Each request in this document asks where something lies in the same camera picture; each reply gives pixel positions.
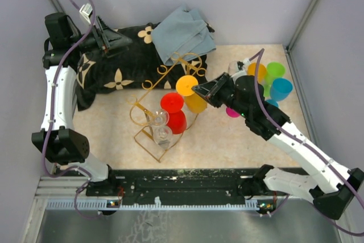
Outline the magenta wine glass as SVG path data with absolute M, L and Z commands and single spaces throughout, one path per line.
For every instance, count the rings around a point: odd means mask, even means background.
M 226 108 L 226 114 L 231 118 L 237 118 L 241 116 L 239 113 L 229 107 Z

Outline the orange yellow wine glass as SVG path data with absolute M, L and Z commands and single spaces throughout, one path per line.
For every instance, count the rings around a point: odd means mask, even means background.
M 184 99 L 187 108 L 195 114 L 202 113 L 207 108 L 207 103 L 192 89 L 198 85 L 198 80 L 191 75 L 185 75 L 178 79 L 176 91 Z

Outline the clear wine glass back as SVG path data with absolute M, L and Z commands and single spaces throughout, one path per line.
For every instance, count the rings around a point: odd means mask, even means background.
M 227 72 L 230 76 L 234 76 L 235 74 L 244 76 L 246 75 L 245 65 L 242 61 L 232 61 L 229 63 Z

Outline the green wine glass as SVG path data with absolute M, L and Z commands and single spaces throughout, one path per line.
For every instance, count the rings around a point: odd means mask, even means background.
M 270 62 L 266 67 L 267 73 L 264 77 L 264 97 L 270 96 L 270 88 L 273 81 L 277 78 L 281 78 L 285 75 L 286 68 L 283 64 L 278 62 Z

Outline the blue wine glass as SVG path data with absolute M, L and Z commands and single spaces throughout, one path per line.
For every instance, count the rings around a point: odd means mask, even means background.
M 268 103 L 274 106 L 279 106 L 278 102 L 285 100 L 293 91 L 293 84 L 284 78 L 277 78 L 272 82 L 270 87 L 270 99 Z

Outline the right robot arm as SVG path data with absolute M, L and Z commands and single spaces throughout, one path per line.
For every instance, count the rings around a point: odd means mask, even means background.
M 337 163 L 314 145 L 289 116 L 265 101 L 254 76 L 233 79 L 223 73 L 192 90 L 209 105 L 225 105 L 240 114 L 251 132 L 283 150 L 306 172 L 299 175 L 265 164 L 255 174 L 257 193 L 284 192 L 310 202 L 331 220 L 340 219 L 363 183 L 361 169 Z

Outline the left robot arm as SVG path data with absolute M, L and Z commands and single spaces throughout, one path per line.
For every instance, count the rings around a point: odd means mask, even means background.
M 32 134 L 31 141 L 42 154 L 43 167 L 50 162 L 66 166 L 67 171 L 78 171 L 110 196 L 117 192 L 118 181 L 109 176 L 110 167 L 90 152 L 87 137 L 74 129 L 76 72 L 83 54 L 111 57 L 128 46 L 131 39 L 112 30 L 99 16 L 88 15 L 86 21 L 88 32 L 81 34 L 65 13 L 45 17 L 49 37 L 44 43 L 42 62 L 47 96 L 40 131 Z

